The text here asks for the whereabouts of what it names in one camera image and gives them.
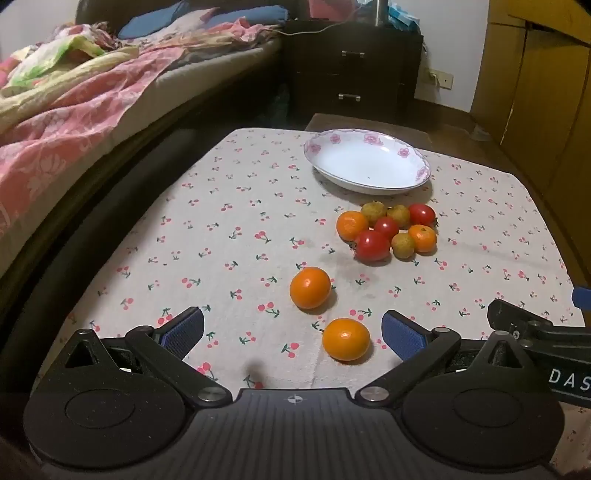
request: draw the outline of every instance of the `orange fruit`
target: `orange fruit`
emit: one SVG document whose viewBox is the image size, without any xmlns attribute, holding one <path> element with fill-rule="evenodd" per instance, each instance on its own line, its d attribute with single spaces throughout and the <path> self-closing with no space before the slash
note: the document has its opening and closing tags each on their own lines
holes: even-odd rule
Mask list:
<svg viewBox="0 0 591 480">
<path fill-rule="evenodd" d="M 365 215 L 354 210 L 341 213 L 336 221 L 336 231 L 346 242 L 352 242 L 368 228 L 369 222 Z"/>
<path fill-rule="evenodd" d="M 437 245 L 437 234 L 429 226 L 413 225 L 408 229 L 408 234 L 414 240 L 414 249 L 419 253 L 429 253 Z"/>
<path fill-rule="evenodd" d="M 307 267 L 301 270 L 290 284 L 290 297 L 301 309 L 315 309 L 330 295 L 330 277 L 324 270 Z"/>
<path fill-rule="evenodd" d="M 357 360 L 364 356 L 369 348 L 369 331 L 357 320 L 336 319 L 324 329 L 322 346 L 335 360 Z"/>
</svg>

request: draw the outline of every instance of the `power cord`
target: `power cord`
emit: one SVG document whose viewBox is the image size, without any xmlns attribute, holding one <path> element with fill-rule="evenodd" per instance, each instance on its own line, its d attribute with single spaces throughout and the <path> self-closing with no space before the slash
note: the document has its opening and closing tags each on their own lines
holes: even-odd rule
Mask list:
<svg viewBox="0 0 591 480">
<path fill-rule="evenodd" d="M 273 32 L 277 32 L 280 33 L 281 35 L 285 35 L 286 37 L 292 37 L 294 35 L 304 35 L 304 34 L 312 34 L 312 33 L 322 33 L 325 30 L 328 30 L 329 28 L 332 27 L 336 27 L 337 25 L 343 25 L 347 22 L 349 22 L 353 16 L 363 7 L 363 5 L 360 5 L 359 7 L 357 7 L 355 10 L 353 10 L 350 15 L 347 17 L 347 20 L 345 20 L 344 22 L 337 22 L 337 23 L 333 23 L 328 25 L 327 27 L 322 28 L 321 30 L 316 30 L 316 31 L 310 31 L 310 32 L 294 32 L 294 33 L 285 33 L 281 30 L 276 30 L 275 28 L 267 28 L 266 30 L 272 30 Z"/>
</svg>

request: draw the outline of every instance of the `blue gripper pad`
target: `blue gripper pad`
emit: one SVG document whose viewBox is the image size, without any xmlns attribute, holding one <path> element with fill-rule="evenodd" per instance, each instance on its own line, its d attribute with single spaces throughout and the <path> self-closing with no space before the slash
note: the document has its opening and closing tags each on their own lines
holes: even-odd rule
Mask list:
<svg viewBox="0 0 591 480">
<path fill-rule="evenodd" d="M 382 338 L 402 361 L 425 348 L 430 333 L 394 310 L 387 311 L 382 317 Z"/>
<path fill-rule="evenodd" d="M 189 307 L 164 326 L 156 329 L 153 338 L 175 357 L 181 360 L 203 337 L 205 321 L 203 312 Z"/>
<path fill-rule="evenodd" d="M 591 312 L 591 290 L 584 287 L 575 287 L 572 298 L 575 307 L 584 312 Z"/>
</svg>

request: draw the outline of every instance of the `nightstand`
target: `nightstand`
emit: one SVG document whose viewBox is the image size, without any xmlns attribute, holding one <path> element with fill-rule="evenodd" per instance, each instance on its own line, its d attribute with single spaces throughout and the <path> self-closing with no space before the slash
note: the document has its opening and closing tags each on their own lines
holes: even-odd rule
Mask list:
<svg viewBox="0 0 591 480">
<path fill-rule="evenodd" d="M 284 61 L 290 116 L 332 113 L 393 123 L 414 97 L 423 36 L 359 22 L 292 20 Z"/>
</svg>

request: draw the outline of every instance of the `red tomato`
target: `red tomato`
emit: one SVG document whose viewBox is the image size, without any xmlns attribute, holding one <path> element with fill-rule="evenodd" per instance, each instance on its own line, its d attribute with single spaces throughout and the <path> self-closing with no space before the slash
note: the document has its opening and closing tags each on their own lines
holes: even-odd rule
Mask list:
<svg viewBox="0 0 591 480">
<path fill-rule="evenodd" d="M 424 203 L 413 203 L 408 207 L 410 223 L 412 225 L 432 225 L 435 221 L 435 212 Z"/>
<path fill-rule="evenodd" d="M 355 256 L 362 262 L 376 262 L 390 254 L 390 242 L 383 233 L 364 230 L 355 240 Z"/>
<path fill-rule="evenodd" d="M 382 217 L 376 220 L 374 230 L 383 233 L 388 240 L 391 240 L 400 231 L 400 227 L 393 218 Z"/>
</svg>

